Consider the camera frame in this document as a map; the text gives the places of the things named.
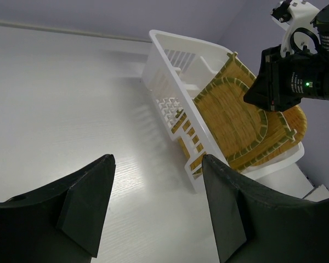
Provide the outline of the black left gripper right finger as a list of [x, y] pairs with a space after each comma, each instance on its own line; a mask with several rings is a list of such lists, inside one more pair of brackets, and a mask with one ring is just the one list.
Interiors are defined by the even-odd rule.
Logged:
[[329, 262], [329, 198], [285, 195], [213, 155], [202, 170], [220, 262]]

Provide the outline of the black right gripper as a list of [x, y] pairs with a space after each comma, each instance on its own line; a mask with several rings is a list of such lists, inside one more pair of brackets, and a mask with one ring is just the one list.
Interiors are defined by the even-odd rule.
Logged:
[[262, 51], [258, 76], [244, 102], [264, 111], [284, 112], [302, 98], [329, 101], [329, 63], [319, 54], [305, 52], [283, 58], [280, 48]]

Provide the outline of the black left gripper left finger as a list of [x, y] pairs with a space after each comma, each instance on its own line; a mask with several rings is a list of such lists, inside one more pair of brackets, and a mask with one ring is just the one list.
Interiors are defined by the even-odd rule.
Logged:
[[0, 262], [97, 257], [115, 177], [113, 155], [0, 202]]

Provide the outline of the square woven bamboo tray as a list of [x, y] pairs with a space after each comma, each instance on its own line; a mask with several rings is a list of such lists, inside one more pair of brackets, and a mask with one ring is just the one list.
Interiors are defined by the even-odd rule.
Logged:
[[227, 56], [227, 62], [193, 102], [229, 166], [242, 172], [295, 145], [297, 131], [281, 112], [264, 111], [244, 102], [256, 77], [237, 53]]

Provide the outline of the rounded woven bamboo tray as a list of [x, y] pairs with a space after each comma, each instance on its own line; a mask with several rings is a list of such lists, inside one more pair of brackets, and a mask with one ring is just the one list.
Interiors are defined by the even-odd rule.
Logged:
[[252, 166], [253, 150], [268, 130], [265, 111], [244, 102], [248, 90], [243, 81], [222, 77], [211, 81], [193, 99], [225, 159], [237, 171]]

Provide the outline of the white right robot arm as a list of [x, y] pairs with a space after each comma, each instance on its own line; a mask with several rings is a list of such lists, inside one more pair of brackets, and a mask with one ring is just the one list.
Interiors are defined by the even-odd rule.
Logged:
[[[244, 101], [283, 112], [303, 98], [329, 101], [329, 5], [296, 14], [290, 1], [271, 12], [287, 23], [282, 46], [262, 52]], [[270, 189], [213, 155], [203, 179], [220, 262], [329, 262], [329, 198], [299, 199]]]

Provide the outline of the white plastic dish rack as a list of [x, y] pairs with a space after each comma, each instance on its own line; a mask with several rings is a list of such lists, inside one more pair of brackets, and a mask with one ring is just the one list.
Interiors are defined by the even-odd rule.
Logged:
[[[187, 158], [185, 171], [195, 191], [205, 189], [202, 159], [206, 154], [228, 164], [193, 99], [211, 82], [228, 60], [225, 47], [158, 30], [149, 33], [152, 46], [142, 80], [150, 91], [167, 133]], [[241, 173], [259, 179], [294, 165], [304, 156], [302, 142], [282, 155]]]

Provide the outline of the round woven bamboo plate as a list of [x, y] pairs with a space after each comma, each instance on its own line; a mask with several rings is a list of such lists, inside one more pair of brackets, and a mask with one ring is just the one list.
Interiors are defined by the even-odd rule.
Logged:
[[266, 115], [267, 134], [253, 150], [253, 166], [262, 165], [297, 146], [307, 131], [307, 118], [300, 106], [285, 112], [268, 112]]

